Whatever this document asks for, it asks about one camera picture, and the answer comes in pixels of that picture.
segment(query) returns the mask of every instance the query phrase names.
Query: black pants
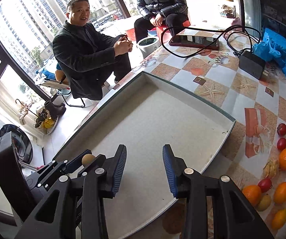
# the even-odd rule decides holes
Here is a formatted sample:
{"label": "black pants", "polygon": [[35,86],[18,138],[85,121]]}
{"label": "black pants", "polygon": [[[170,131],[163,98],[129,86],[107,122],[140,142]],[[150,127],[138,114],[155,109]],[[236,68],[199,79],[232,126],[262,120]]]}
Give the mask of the black pants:
{"label": "black pants", "polygon": [[[120,37],[123,36],[125,35],[117,36],[115,38],[115,42]],[[115,42],[113,41],[111,44],[109,44],[109,47],[114,46]],[[91,86],[94,87],[94,91],[89,96],[89,99],[91,100],[102,99],[103,97],[102,86],[104,85],[104,82],[107,80],[107,78],[110,77],[112,72],[114,72],[116,80],[120,81],[121,79],[123,79],[124,76],[126,76],[131,71],[131,63],[128,53],[116,56],[115,61],[116,62],[113,64],[91,70],[91,77],[93,77],[94,80],[90,81],[90,83]]]}
{"label": "black pants", "polygon": [[[186,15],[179,13],[175,14],[172,13],[165,18],[166,26],[168,27],[183,27],[183,22],[187,20]],[[141,39],[147,37],[147,31],[155,28],[154,25],[149,20],[144,18],[139,18],[134,23],[134,31],[135,31],[135,38],[136,42],[139,42]],[[183,29],[182,28],[173,28],[170,30],[171,35],[175,36],[176,34],[180,33]]]}

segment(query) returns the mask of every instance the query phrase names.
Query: blue plastic bag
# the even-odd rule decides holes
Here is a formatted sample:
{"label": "blue plastic bag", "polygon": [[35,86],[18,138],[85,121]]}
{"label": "blue plastic bag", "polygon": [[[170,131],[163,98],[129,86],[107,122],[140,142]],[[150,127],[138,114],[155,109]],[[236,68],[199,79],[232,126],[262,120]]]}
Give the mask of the blue plastic bag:
{"label": "blue plastic bag", "polygon": [[253,45],[253,53],[266,62],[275,60],[286,76],[286,39],[266,28],[263,41]]}

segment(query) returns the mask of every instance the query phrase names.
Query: white bucket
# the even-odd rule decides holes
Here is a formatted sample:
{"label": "white bucket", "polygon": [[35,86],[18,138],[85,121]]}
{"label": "white bucket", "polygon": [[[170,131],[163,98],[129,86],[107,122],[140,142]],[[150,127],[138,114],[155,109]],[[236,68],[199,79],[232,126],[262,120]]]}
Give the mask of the white bucket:
{"label": "white bucket", "polygon": [[144,58],[157,50],[159,46],[161,46],[161,42],[157,36],[146,37],[137,43],[137,47],[141,50]]}

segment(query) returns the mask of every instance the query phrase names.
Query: chair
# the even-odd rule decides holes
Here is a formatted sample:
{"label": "chair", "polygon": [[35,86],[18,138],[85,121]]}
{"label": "chair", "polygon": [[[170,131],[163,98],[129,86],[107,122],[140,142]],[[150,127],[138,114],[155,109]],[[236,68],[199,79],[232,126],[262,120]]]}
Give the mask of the chair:
{"label": "chair", "polygon": [[62,95],[62,98],[64,100],[64,102],[66,103],[67,106],[70,106],[70,107],[77,107],[77,108],[85,108],[85,103],[83,101],[82,98],[81,101],[83,103],[83,105],[71,105],[71,104],[68,104],[65,97],[64,96],[69,96],[71,94],[71,89],[68,87],[66,89],[59,89],[58,92],[56,93],[57,95]]}
{"label": "chair", "polygon": [[[185,22],[183,22],[183,26],[184,27],[189,27],[190,26],[190,21],[189,20],[186,20]],[[162,24],[161,26],[159,27],[155,27],[154,29],[152,30],[156,30],[157,32],[157,36],[159,37],[159,39],[161,39],[161,34],[162,32],[167,29],[167,26],[165,24]],[[167,34],[167,33],[170,33],[170,31],[168,30],[166,33],[164,33],[164,36],[163,36],[163,42],[167,42],[171,39],[171,34]]]}
{"label": "chair", "polygon": [[66,78],[66,76],[64,75],[60,82],[56,81],[56,80],[44,78],[44,79],[41,79],[40,82],[38,82],[36,84],[57,89],[58,91],[56,94],[62,96],[62,98],[63,98],[64,102],[67,104],[67,106],[77,107],[77,108],[85,108],[85,103],[84,103],[82,98],[80,98],[80,99],[81,99],[83,105],[71,105],[71,104],[67,103],[65,96],[69,96],[71,94],[71,89],[70,89],[69,85],[63,83],[65,78]]}

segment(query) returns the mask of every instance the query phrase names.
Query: power adapter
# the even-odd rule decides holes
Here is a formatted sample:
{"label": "power adapter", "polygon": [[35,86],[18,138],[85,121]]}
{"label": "power adapter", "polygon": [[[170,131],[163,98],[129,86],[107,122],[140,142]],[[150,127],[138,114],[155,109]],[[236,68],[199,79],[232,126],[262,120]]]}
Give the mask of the power adapter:
{"label": "power adapter", "polygon": [[252,52],[244,50],[239,58],[238,66],[240,69],[254,76],[256,79],[260,79],[264,71],[265,64],[265,60],[254,55]]}

